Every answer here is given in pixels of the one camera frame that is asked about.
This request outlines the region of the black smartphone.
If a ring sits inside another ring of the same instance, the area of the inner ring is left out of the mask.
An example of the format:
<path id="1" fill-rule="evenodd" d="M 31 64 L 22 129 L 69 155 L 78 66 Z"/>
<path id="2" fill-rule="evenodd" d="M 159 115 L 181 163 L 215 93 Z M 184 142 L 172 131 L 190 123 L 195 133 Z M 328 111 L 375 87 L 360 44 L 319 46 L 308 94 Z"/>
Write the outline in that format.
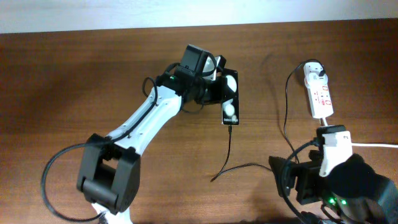
<path id="1" fill-rule="evenodd" d="M 239 82 L 238 72 L 225 69 L 221 76 L 221 121 L 224 125 L 239 124 Z"/>

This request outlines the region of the white power strip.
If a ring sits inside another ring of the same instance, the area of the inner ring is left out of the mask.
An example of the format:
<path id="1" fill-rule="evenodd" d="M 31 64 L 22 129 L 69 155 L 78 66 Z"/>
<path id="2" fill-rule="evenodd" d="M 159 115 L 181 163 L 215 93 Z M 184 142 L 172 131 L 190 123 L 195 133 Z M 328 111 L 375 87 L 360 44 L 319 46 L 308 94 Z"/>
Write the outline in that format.
<path id="1" fill-rule="evenodd" d="M 303 67 L 303 71 L 305 70 L 314 72 L 315 70 L 324 70 L 324 68 L 318 62 L 307 62 Z M 313 118 L 322 119 L 333 114 L 333 105 L 328 84 L 307 88 L 307 92 Z"/>

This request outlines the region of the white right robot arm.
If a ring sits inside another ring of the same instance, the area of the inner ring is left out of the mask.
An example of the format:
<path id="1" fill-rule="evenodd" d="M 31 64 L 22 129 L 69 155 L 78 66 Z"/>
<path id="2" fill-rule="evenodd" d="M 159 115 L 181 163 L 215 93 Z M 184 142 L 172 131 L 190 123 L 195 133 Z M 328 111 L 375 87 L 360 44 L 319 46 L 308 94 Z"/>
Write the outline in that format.
<path id="1" fill-rule="evenodd" d="M 320 223 L 298 211 L 289 200 L 291 189 L 301 205 L 321 202 L 344 223 L 397 223 L 395 183 L 353 152 L 351 134 L 343 125 L 322 126 L 316 137 L 286 159 L 269 157 L 278 194 L 301 223 Z"/>

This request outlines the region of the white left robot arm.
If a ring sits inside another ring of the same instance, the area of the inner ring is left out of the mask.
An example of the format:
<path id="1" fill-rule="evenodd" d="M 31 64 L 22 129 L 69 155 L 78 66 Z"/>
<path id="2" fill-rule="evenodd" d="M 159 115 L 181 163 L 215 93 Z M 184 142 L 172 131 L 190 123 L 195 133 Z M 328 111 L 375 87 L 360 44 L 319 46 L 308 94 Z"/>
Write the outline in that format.
<path id="1" fill-rule="evenodd" d="M 84 146 L 76 187 L 99 215 L 100 223 L 130 223 L 129 207 L 140 184 L 141 157 L 162 126 L 185 103 L 220 102 L 210 86 L 226 59 L 188 45 L 179 63 L 169 65 L 152 82 L 145 102 L 120 127 L 102 137 L 93 134 Z"/>

